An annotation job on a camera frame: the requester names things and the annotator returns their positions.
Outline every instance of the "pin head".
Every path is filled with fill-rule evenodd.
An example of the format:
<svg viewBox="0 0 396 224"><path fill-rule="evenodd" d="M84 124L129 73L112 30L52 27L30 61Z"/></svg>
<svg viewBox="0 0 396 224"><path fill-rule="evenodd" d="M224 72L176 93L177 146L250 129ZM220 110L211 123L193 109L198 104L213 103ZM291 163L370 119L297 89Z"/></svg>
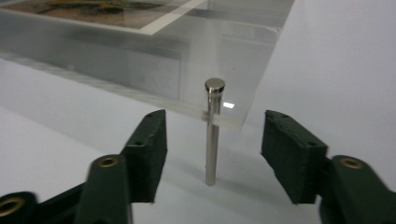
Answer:
<svg viewBox="0 0 396 224"><path fill-rule="evenodd" d="M205 82L205 88L209 92L221 93L224 91L225 82L221 78L212 77Z"/></svg>

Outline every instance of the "white surface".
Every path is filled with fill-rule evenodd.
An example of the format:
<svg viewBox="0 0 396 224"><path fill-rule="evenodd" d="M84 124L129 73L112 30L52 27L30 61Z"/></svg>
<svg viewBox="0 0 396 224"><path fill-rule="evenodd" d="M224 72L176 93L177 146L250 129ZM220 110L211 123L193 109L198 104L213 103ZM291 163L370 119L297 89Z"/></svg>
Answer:
<svg viewBox="0 0 396 224"><path fill-rule="evenodd" d="M396 189L394 11L394 1L297 1L247 124L220 131L217 185L204 183L205 124L168 112L157 202L134 205L136 223L319 223L318 207L292 205L259 155L264 109L297 119L330 156L369 162ZM90 161L119 151L157 109L16 64L0 68L0 195L29 189L45 200L78 184Z"/></svg>

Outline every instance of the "metal pin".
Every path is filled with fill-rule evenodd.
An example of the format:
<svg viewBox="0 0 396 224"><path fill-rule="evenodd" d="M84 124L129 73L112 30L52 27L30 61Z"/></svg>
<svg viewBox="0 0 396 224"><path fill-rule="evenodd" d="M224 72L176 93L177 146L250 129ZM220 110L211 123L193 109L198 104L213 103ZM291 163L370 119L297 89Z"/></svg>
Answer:
<svg viewBox="0 0 396 224"><path fill-rule="evenodd" d="M205 83L208 99L206 128L206 174L205 182L213 186L216 182L216 165L218 160L219 126L213 124L213 115L220 113L221 97L225 82L220 78L210 78Z"/></svg>

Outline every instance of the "metal rod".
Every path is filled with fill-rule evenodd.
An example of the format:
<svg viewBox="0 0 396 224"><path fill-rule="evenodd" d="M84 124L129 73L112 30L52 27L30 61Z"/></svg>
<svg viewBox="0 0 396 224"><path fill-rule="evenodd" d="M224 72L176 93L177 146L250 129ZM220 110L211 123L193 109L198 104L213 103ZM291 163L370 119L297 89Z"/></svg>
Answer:
<svg viewBox="0 0 396 224"><path fill-rule="evenodd" d="M208 186L216 183L216 165L218 160L219 126L213 124L213 115L220 113L221 97L225 82L220 78L210 78L205 83L208 101L206 128L206 174Z"/></svg>

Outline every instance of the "white border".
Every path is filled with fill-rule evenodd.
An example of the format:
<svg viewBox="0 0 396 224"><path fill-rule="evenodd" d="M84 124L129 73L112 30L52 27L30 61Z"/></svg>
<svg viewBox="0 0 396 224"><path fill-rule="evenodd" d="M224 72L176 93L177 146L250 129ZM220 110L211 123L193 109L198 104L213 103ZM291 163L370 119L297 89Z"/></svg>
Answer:
<svg viewBox="0 0 396 224"><path fill-rule="evenodd" d="M0 4L0 7L12 5L12 4L23 2L23 1L25 1L25 0L16 0L16 1L5 2L3 4ZM5 9L5 8L0 8L0 12L26 16L28 18L35 18L35 19L48 20L48 21L61 21L61 22L66 22L66 23L71 23L71 24L91 26L91 27L97 27L97 28L103 28L103 29L109 29L109 30L115 30L115 31L123 31L123 32L129 32L129 33L135 33L135 34L141 34L141 35L154 35L158 31L160 31L162 28L169 25L173 21L177 20L178 18L180 18L181 16L183 16L184 14L186 14L193 8L200 6L203 2L205 2L205 0L190 0L189 2L185 3L184 5L177 7L176 9L166 13L165 15L161 16L159 19L152 21L151 23L149 23L148 25L146 25L140 29L120 27L120 26L116 26L116 25L105 25L105 24L99 24L99 23L87 22L87 21L74 21L74 20L55 18L55 17L45 16L45 15L37 15L34 13L29 13L29 12L15 11L15 10Z"/></svg>

